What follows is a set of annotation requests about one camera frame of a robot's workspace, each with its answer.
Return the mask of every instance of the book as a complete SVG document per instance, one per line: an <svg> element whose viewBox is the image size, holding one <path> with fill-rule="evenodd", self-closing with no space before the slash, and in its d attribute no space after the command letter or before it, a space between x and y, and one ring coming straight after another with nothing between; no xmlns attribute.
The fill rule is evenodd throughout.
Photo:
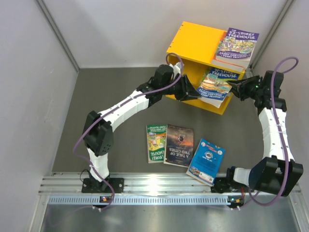
<svg viewBox="0 0 309 232"><path fill-rule="evenodd" d="M186 172L189 176L213 186L225 149L201 139Z"/></svg>
<svg viewBox="0 0 309 232"><path fill-rule="evenodd" d="M202 82L197 88L203 102L220 108L222 102L228 96L231 86L228 80L238 80L239 74L223 69L211 68L203 75Z"/></svg>
<svg viewBox="0 0 309 232"><path fill-rule="evenodd" d="M165 153L166 125L147 125L148 163L162 163Z"/></svg>
<svg viewBox="0 0 309 232"><path fill-rule="evenodd" d="M189 167L193 157L193 129L168 125L164 163Z"/></svg>
<svg viewBox="0 0 309 232"><path fill-rule="evenodd" d="M219 42L212 64L237 72L249 66L259 34L229 28Z"/></svg>

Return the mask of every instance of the gray floor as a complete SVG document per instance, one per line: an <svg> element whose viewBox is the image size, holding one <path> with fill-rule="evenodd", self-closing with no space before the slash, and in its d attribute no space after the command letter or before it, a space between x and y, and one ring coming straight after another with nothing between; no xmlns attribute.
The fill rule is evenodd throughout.
<svg viewBox="0 0 309 232"><path fill-rule="evenodd" d="M73 156L72 149L82 134L87 114L118 103L140 84L148 81L155 68L81 69L54 163L54 172L79 172L88 164ZM110 172L184 173L185 168L162 163L148 164L146 125L172 124L193 128L195 148L201 138L226 149L220 172L230 166L253 167L263 156L262 129L252 100L236 97L220 116L163 97L162 101L120 125L114 133L109 155ZM79 154L88 156L84 144Z"/></svg>
<svg viewBox="0 0 309 232"><path fill-rule="evenodd" d="M258 197L269 202L273 196ZM80 205L49 205L41 232L297 232L291 202L261 207L254 203L240 211L220 206L122 205L99 213Z"/></svg>

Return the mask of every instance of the purple book cover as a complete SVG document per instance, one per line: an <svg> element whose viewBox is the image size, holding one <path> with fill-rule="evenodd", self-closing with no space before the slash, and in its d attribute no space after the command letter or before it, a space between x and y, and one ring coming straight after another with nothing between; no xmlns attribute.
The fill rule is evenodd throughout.
<svg viewBox="0 0 309 232"><path fill-rule="evenodd" d="M229 28L221 43L217 56L230 59L249 58L258 37L258 33Z"/></svg>

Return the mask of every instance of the orange bookshelf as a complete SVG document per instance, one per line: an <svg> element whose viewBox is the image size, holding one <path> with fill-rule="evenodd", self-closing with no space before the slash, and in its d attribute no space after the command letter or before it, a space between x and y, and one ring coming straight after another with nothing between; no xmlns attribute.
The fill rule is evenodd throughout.
<svg viewBox="0 0 309 232"><path fill-rule="evenodd" d="M183 22L170 44L167 53L174 52L183 59L183 72L188 75L190 82L195 88L199 86L202 76L209 66L224 69L233 73L239 73L239 79L243 78L245 70L242 72L236 72L211 64L214 53L224 32L224 30L216 28ZM169 56L169 62L175 64L178 60L174 56ZM167 95L167 97L175 99L174 95ZM199 99L183 101L183 103L222 115L231 101L231 98L232 95L227 96L220 108L216 108Z"/></svg>

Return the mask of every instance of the reflective metal surface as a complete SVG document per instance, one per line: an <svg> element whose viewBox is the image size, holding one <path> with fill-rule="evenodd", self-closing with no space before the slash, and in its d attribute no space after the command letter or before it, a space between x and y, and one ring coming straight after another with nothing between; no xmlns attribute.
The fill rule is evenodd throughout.
<svg viewBox="0 0 309 232"><path fill-rule="evenodd" d="M269 201L273 196L261 196ZM50 220L58 223L78 205L48 205ZM112 206L101 213L82 209L52 228L46 221L42 232L296 232L300 231L289 198L270 207L251 203L240 211L226 206Z"/></svg>

